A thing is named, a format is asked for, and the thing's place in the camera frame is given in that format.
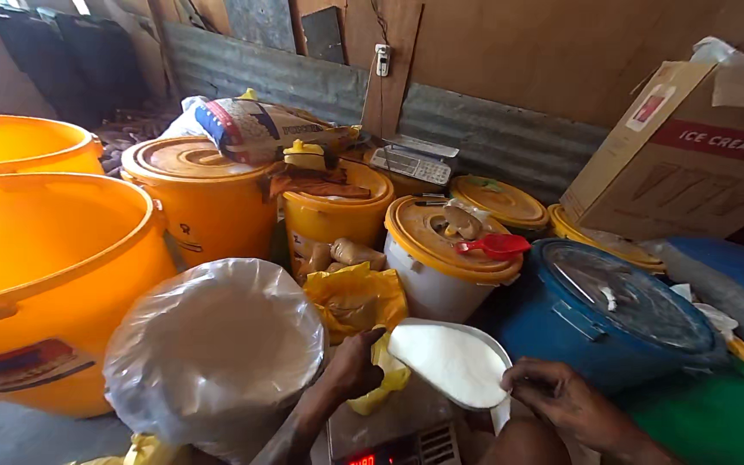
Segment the cloth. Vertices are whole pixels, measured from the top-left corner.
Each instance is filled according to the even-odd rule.
[[[302,192],[326,197],[334,195],[344,198],[369,198],[369,189],[346,182],[346,170],[330,171],[305,170],[286,165],[280,171],[269,174],[269,198],[276,198],[284,192]]]

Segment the electrical outlet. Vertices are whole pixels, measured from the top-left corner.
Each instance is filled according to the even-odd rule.
[[[389,58],[392,47],[385,44],[375,44],[375,73],[380,77],[389,75]]]

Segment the black fabric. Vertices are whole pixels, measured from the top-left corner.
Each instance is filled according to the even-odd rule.
[[[27,11],[0,7],[0,37],[16,66],[56,110],[59,119],[87,129],[107,116],[54,29]]]
[[[104,96],[106,110],[142,108],[150,91],[128,33],[116,22],[95,16],[58,13],[54,19],[85,78]]]

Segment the person's knee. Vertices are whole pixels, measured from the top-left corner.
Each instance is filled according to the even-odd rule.
[[[565,465],[570,455],[553,428],[537,418],[514,418],[501,429],[482,465]]]

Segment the green container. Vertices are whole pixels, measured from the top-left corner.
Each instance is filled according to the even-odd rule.
[[[734,365],[667,376],[614,401],[688,465],[744,464],[744,363]]]

